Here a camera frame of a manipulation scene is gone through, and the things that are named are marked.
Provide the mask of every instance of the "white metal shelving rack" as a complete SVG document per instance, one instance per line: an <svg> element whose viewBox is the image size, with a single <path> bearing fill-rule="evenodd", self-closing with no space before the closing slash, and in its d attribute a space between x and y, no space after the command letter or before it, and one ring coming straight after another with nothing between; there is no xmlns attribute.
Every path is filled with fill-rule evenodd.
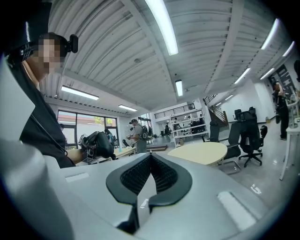
<svg viewBox="0 0 300 240"><path fill-rule="evenodd" d="M201 114L197 114L197 115L202 115L202 116L201 117L199 116L197 118L193 118L193 119L190 119L190 120L184 120L184 121L180 121L180 122L174 122L174 118L175 117L179 117L179 116L183 116L183 115L189 115L191 113L197 113L197 112L201 113ZM177 130L173 130L174 129L173 126L175 124L180 124L180 123L184 123L184 122L195 121L195 120L198 120L198 119L203 119L204 124L201 124L201 125L198 125L198 126L193 126L193 127L191 127L191 126L189 126L189 127L183 127L183 128L177 129ZM208 131L207 131L207 125L205 124L204 114L202 112L202 108L201 109L194 109L194 110L190 110L190 111L186 111L186 112L182 112L182 113L171 115L170 116L170 123L172 125L172 134L173 134L173 138L174 138L175 148L176 148L176 138L184 138L184 137L197 136L197 135L204 136L204 135L206 135L208 133ZM175 136L175 133L180 133L183 130L198 128L198 127L202 127L202 126L205 126L205 131L204 132L195 133L195 134L188 134L188 135L177 134Z"/></svg>

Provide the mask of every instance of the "white rectangular strip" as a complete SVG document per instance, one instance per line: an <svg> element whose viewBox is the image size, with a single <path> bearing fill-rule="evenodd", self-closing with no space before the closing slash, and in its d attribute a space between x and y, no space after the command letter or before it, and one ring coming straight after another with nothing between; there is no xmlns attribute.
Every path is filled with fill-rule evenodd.
<svg viewBox="0 0 300 240"><path fill-rule="evenodd" d="M240 231L256 223L251 213L230 192L221 192L217 197Z"/></svg>
<svg viewBox="0 0 300 240"><path fill-rule="evenodd" d="M78 175L74 175L74 176L70 176L70 177L66 177L67 182L74 182L77 180L81 180L84 178L88 178L90 175L87 172L78 174Z"/></svg>

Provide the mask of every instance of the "gray floor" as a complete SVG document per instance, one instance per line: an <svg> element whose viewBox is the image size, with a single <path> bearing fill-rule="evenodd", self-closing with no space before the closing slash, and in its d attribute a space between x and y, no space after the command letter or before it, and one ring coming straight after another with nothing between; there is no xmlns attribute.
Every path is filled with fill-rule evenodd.
<svg viewBox="0 0 300 240"><path fill-rule="evenodd" d="M289 200L300 179L300 163L298 161L300 154L299 151L296 151L297 147L300 147L300 142L296 143L296 137L292 137L289 163L291 163L291 159L295 154L295 165L288 165L284 179L281 181L279 176L284 164L283 160L285 157L286 141L282 141L279 138L280 124L277 125L273 120L271 123L265 125L268 127L268 134L264 139L264 146L262 147L263 157L259 157L262 160L262 166L259 166L256 160L253 159L248 163L246 168L243 167L246 158L242 158L241 160L238 160L238 158L231 158L228 161L235 160L242 168L241 172L230 175L230 177L250 189L253 194L258 195L265 205L269 209L272 209L280 203ZM229 136L229 131L230 130L226 128L221 131L219 139L227 138ZM171 139L168 136L159 137L153 140L152 144L167 144L168 148L164 153L168 153L174 148L174 143L170 143L170 140ZM190 142L185 142L185 144L196 142L202 142L202 140L193 139ZM145 187L138 196L138 213L141 225L143 225L149 216L149 208L147 207L146 199L149 199L149 197L155 193L155 182L153 177L150 176Z"/></svg>

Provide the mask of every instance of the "ceiling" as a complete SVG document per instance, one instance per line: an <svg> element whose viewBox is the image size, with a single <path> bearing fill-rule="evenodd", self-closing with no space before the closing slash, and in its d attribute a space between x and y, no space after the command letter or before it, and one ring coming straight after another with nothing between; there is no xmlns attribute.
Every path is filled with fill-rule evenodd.
<svg viewBox="0 0 300 240"><path fill-rule="evenodd" d="M280 24L269 47L260 50L275 16L258 0L165 0L179 53L169 56L144 0L55 0L49 31L79 37L78 53L67 56L65 76L41 83L47 98L131 114L160 105L231 90L251 67L259 77L291 43ZM176 80L184 94L177 97ZM61 86L100 96L97 101L61 92Z"/></svg>

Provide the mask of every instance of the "fluorescent tube light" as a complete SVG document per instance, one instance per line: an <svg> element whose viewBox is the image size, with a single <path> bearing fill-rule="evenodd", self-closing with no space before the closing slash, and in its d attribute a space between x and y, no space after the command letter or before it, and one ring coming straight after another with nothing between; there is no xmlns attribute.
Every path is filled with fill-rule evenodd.
<svg viewBox="0 0 300 240"><path fill-rule="evenodd" d="M175 84L176 84L178 96L180 97L180 96L183 95L183 92L182 92L182 80L176 81Z"/></svg>
<svg viewBox="0 0 300 240"><path fill-rule="evenodd" d="M295 41L292 42L292 44L289 46L289 48L286 50L286 52L282 55L283 57L286 57L289 52L291 51L291 49L294 47L295 45Z"/></svg>
<svg viewBox="0 0 300 240"><path fill-rule="evenodd" d="M233 94L230 95L228 98L225 98L225 101L228 100L228 99L230 99L232 96L233 96Z"/></svg>
<svg viewBox="0 0 300 240"><path fill-rule="evenodd" d="M279 26L279 19L276 18L275 21L274 21L274 23L273 23L273 26L272 26L272 28L271 28L271 31L269 32L269 34L268 34L266 40L264 41L264 43L263 43L261 49L264 50L264 49L267 48L267 46L269 45L270 41L271 41L272 38L274 37L274 35L275 35L275 33L276 33L276 30L277 30L278 26Z"/></svg>
<svg viewBox="0 0 300 240"><path fill-rule="evenodd" d="M271 68L264 76L261 77L261 80L268 76L271 72L274 71L274 68Z"/></svg>
<svg viewBox="0 0 300 240"><path fill-rule="evenodd" d="M82 97L85 97L85 98L90 98L90 99L93 99L93 100L98 100L99 99L99 97L97 97L95 95L91 95L89 93L82 92L82 91L79 91L79 90L76 90L76 89L73 89L73 88L70 88L70 87L66 87L66 86L62 86L61 90L64 91L64 92L73 93L73 94L76 94L76 95L79 95L79 96L82 96Z"/></svg>
<svg viewBox="0 0 300 240"><path fill-rule="evenodd" d="M246 74L247 74L247 72L249 72L250 71L250 68L248 67L245 71L244 71L244 73L238 78L238 80L236 80L235 81L235 83L234 84L237 84Z"/></svg>
<svg viewBox="0 0 300 240"><path fill-rule="evenodd" d="M68 123L68 124L75 124L75 122L68 122L68 121L59 121L60 123Z"/></svg>
<svg viewBox="0 0 300 240"><path fill-rule="evenodd" d="M148 7L150 8L158 26L163 35L165 45L167 46L169 55L178 53L178 47L176 43L176 37L174 29L171 23L168 10L165 7L163 0L145 0Z"/></svg>
<svg viewBox="0 0 300 240"><path fill-rule="evenodd" d="M126 107L126 106L124 106L124 105L119 105L119 107L121 107L121 108L125 108L125 109L127 109L127 110L131 110L131 111L133 111L133 112L137 111L137 110L136 110L136 109L134 109L134 108L131 108L131 107Z"/></svg>

